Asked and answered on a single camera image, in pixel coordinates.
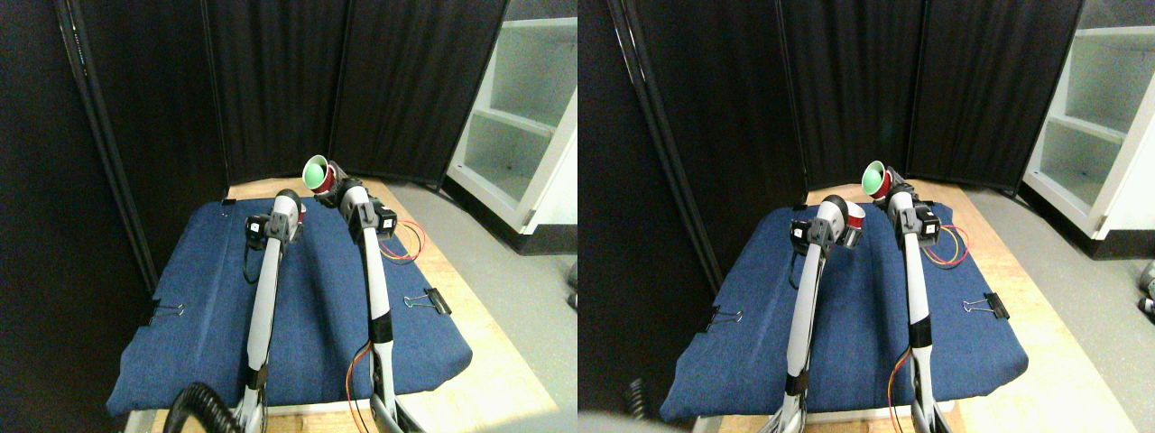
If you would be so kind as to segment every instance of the gray floor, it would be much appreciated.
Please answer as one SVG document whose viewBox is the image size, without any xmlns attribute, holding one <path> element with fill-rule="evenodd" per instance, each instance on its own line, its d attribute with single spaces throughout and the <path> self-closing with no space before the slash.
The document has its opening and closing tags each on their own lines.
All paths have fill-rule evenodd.
<svg viewBox="0 0 1155 433">
<path fill-rule="evenodd" d="M 1090 260 L 1024 204 L 988 188 L 964 189 L 1059 313 L 1135 428 L 1155 432 L 1155 324 L 1135 306 L 1142 296 L 1139 274 L 1149 261 Z"/>
<path fill-rule="evenodd" d="M 408 182 L 386 181 L 490 311 L 561 410 L 578 410 L 578 313 L 566 304 L 576 255 L 520 256 L 474 217 Z"/>
</svg>

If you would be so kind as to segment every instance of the blue cloth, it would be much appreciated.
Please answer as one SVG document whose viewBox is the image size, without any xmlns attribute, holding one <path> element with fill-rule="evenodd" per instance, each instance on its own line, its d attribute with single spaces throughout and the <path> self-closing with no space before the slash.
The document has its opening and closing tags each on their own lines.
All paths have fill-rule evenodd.
<svg viewBox="0 0 1155 433">
<path fill-rule="evenodd" d="M 345 371 L 368 339 L 359 248 L 336 209 L 311 197 L 303 201 L 305 232 L 288 245 L 281 262 L 268 361 L 267 395 L 273 405 L 343 401 Z M 193 214 L 155 294 L 162 305 L 184 304 L 185 313 L 157 318 L 136 330 L 120 357 L 110 413 L 167 408 L 194 381 L 237 404 L 256 292 L 255 284 L 241 276 L 244 223 L 271 206 L 271 199 L 208 203 Z M 403 254 L 397 237 L 386 245 Z M 259 275 L 263 255 L 249 252 L 251 277 Z M 422 296 L 430 288 L 416 264 L 386 262 L 385 270 L 393 311 L 395 389 L 397 394 L 435 389 L 469 366 L 472 351 L 449 315 L 405 307 L 403 297 Z M 370 395 L 365 359 L 353 371 L 357 398 Z"/>
<path fill-rule="evenodd" d="M 886 408 L 887 379 L 908 343 L 902 252 L 886 214 L 873 204 L 862 207 L 866 218 L 858 247 L 832 249 L 818 289 L 806 397 L 811 412 Z M 942 224 L 951 224 L 949 208 L 934 204 L 932 210 Z M 797 298 L 787 281 L 793 252 L 788 231 L 790 219 L 810 219 L 815 211 L 777 209 L 759 224 L 714 303 L 723 312 L 742 311 L 743 319 L 694 336 L 678 359 L 663 418 L 768 415 L 782 405 Z M 933 249 L 949 259 L 953 240 L 942 234 Z M 795 266 L 795 282 L 803 261 L 799 256 Z M 1027 371 L 1027 353 L 1007 320 L 962 308 L 962 301 L 991 292 L 974 260 L 944 270 L 923 256 L 923 269 L 933 323 L 936 398 L 988 395 Z M 895 376 L 895 401 L 901 404 L 914 400 L 909 367 L 908 361 Z"/>
</svg>

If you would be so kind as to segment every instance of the wooden table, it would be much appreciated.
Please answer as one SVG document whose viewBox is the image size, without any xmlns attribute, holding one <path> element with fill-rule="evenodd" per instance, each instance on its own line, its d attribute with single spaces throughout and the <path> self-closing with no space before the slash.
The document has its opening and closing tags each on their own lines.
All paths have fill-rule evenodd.
<svg viewBox="0 0 1155 433">
<path fill-rule="evenodd" d="M 954 185 L 909 182 L 921 199 L 954 209 L 954 224 L 970 234 L 971 256 L 1011 312 L 1011 327 L 1030 358 L 1023 375 L 991 395 L 957 401 L 955 409 L 946 415 L 952 430 L 955 433 L 1134 432 L 1131 419 L 1074 336 L 967 194 Z M 812 192 L 807 203 L 818 204 L 829 194 L 859 203 L 871 201 L 856 184 Z M 722 420 L 720 431 L 753 432 L 766 419 L 766 416 L 729 416 Z M 914 432 L 909 417 L 903 417 L 902 426 Z M 892 431 L 888 418 L 806 426 L 806 432 Z"/>
<path fill-rule="evenodd" d="M 375 179 L 365 179 L 364 184 L 370 194 L 396 211 L 398 218 L 412 221 L 412 216 L 385 184 Z M 266 179 L 238 185 L 230 188 L 229 197 L 238 200 L 273 197 L 284 188 L 293 189 L 303 197 L 313 195 L 299 178 L 293 178 Z M 417 267 L 453 307 L 450 316 L 461 330 L 462 337 L 474 350 L 474 359 L 464 372 L 442 383 L 438 389 L 400 396 L 402 404 L 430 432 L 471 432 L 507 420 L 558 410 L 521 353 L 493 321 L 469 285 L 461 279 L 453 264 L 441 254 L 433 241 L 437 233 L 429 234 L 429 242 L 417 260 Z M 364 401 L 362 403 L 365 419 L 371 424 L 370 428 L 375 431 L 367 404 L 364 404 Z M 166 410 L 157 411 L 152 432 L 163 430 L 166 415 Z M 357 427 L 348 405 L 340 402 L 270 408 L 268 431 L 356 432 Z"/>
</svg>

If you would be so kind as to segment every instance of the black curtain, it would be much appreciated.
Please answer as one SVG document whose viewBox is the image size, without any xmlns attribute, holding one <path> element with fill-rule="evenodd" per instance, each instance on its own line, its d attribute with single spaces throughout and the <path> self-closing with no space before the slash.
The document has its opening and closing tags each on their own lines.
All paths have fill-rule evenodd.
<svg viewBox="0 0 1155 433">
<path fill-rule="evenodd" d="M 620 412 L 642 378 L 653 408 L 713 294 L 678 216 L 623 61 L 608 6 L 583 1 L 578 28 L 579 255 L 578 409 Z M 613 251 L 613 259 L 596 259 Z"/>
<path fill-rule="evenodd" d="M 0 21 L 0 428 L 113 431 L 144 283 L 52 3 Z"/>
<path fill-rule="evenodd" d="M 1080 6 L 931 1 L 907 172 L 1016 191 Z"/>
<path fill-rule="evenodd" d="M 193 210 L 228 188 L 200 2 L 80 7 L 89 74 L 161 270 Z"/>
<path fill-rule="evenodd" d="M 440 184 L 505 6 L 353 1 L 333 159 L 352 172 Z"/>
<path fill-rule="evenodd" d="M 806 195 L 775 3 L 632 3 L 657 127 L 669 127 L 724 276 L 766 214 Z"/>
<path fill-rule="evenodd" d="M 208 1 L 207 9 L 229 182 L 299 176 L 328 148 L 346 2 Z"/>
<path fill-rule="evenodd" d="M 578 0 L 509 0 L 505 21 L 578 16 Z"/>
<path fill-rule="evenodd" d="M 907 159 L 922 0 L 782 3 L 810 189 Z"/>
<path fill-rule="evenodd" d="M 1155 22 L 1155 7 L 1147 1 L 1087 0 L 1083 5 L 1080 29 L 1139 27 Z"/>
</svg>

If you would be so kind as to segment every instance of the black tape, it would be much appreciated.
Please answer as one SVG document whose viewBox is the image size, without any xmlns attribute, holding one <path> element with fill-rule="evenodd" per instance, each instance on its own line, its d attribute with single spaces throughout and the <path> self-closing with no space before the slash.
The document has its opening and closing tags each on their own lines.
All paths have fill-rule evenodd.
<svg viewBox="0 0 1155 433">
<path fill-rule="evenodd" d="M 261 369 L 253 369 L 245 366 L 248 373 L 248 389 L 261 389 L 264 386 L 264 381 L 269 379 L 269 363 L 261 365 Z"/>
<path fill-rule="evenodd" d="M 393 341 L 393 312 L 382 314 L 380 318 L 368 321 L 368 341 L 373 344 L 388 343 Z"/>
<path fill-rule="evenodd" d="M 795 396 L 806 391 L 810 385 L 810 369 L 803 369 L 797 376 L 787 373 L 787 395 Z"/>
<path fill-rule="evenodd" d="M 910 324 L 910 348 L 919 349 L 931 345 L 931 316 L 925 316 Z"/>
</svg>

